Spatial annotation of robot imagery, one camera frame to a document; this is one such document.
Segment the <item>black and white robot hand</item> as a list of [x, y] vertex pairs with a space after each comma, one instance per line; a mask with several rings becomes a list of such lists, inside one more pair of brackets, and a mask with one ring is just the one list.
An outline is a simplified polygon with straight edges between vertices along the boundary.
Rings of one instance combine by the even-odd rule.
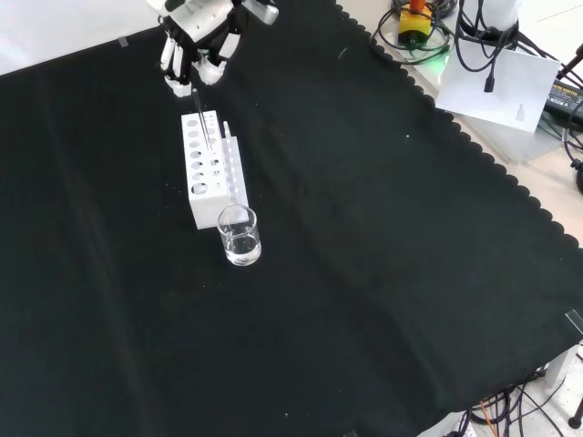
[[217, 84], [235, 53], [245, 21], [252, 15], [273, 25], [279, 8], [273, 1], [149, 1], [166, 34], [159, 67], [177, 97], [188, 97], [197, 76]]

